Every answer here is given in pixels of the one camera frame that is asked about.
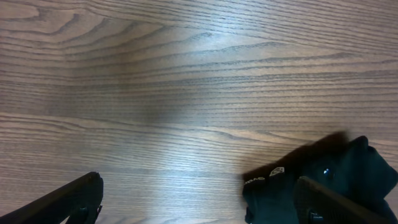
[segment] wood grain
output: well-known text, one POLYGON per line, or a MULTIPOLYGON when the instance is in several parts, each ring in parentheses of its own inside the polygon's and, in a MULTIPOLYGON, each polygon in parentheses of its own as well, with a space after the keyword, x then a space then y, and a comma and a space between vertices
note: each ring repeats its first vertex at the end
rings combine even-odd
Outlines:
POLYGON ((0 215, 98 171, 98 223, 244 223, 334 131, 398 169, 397 112, 397 1, 0 0, 0 215))

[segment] dark green cloth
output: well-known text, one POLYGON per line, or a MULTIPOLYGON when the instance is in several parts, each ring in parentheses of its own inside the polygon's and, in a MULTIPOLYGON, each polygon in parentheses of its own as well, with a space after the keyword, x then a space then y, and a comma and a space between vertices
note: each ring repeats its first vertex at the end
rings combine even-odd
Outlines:
POLYGON ((398 173, 375 148, 368 146, 364 136, 341 147, 344 149, 336 153, 326 152, 309 162, 285 166, 284 172, 270 176, 271 172, 267 171, 246 180, 243 188, 243 197, 248 203, 246 222, 298 224, 293 189, 298 177, 307 176, 397 223, 384 197, 397 184, 398 173))

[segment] black garment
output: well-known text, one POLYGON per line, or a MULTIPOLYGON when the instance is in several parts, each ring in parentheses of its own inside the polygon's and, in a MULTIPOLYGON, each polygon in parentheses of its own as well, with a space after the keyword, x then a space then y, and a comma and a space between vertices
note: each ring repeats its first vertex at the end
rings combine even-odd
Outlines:
POLYGON ((375 148, 368 146, 366 137, 349 143, 344 138, 340 143, 322 139, 296 151, 299 153, 290 153, 275 164, 256 170, 255 174, 245 174, 243 197, 248 203, 247 223, 298 224, 293 189, 300 176, 307 176, 397 223, 384 197, 397 184, 398 173, 375 148))

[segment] small white logo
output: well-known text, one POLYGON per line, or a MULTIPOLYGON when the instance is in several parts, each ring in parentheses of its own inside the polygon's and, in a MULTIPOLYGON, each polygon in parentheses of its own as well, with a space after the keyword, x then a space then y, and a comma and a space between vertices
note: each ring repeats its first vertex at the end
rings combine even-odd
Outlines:
POLYGON ((272 177, 273 175, 277 175, 283 172, 285 172, 285 167, 276 167, 273 171, 271 171, 269 176, 272 177))
POLYGON ((257 178, 254 178, 254 179, 252 179, 252 180, 246 181, 244 184, 251 183, 251 182, 253 182, 253 181, 255 181, 255 180, 265 180, 265 178, 263 178, 263 177, 257 177, 257 178))

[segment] white logo on fabric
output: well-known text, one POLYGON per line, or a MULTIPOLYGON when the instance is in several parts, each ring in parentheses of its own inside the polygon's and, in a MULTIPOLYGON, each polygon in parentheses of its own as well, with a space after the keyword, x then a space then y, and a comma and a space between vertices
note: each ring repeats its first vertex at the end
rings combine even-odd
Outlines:
POLYGON ((252 179, 252 180, 246 181, 244 184, 251 183, 251 182, 253 182, 253 181, 255 181, 255 180, 265 180, 265 178, 263 178, 263 177, 257 177, 257 178, 254 178, 254 179, 252 179))
POLYGON ((273 175, 277 175, 283 172, 285 172, 285 167, 276 167, 273 171, 271 171, 269 176, 272 177, 273 175))

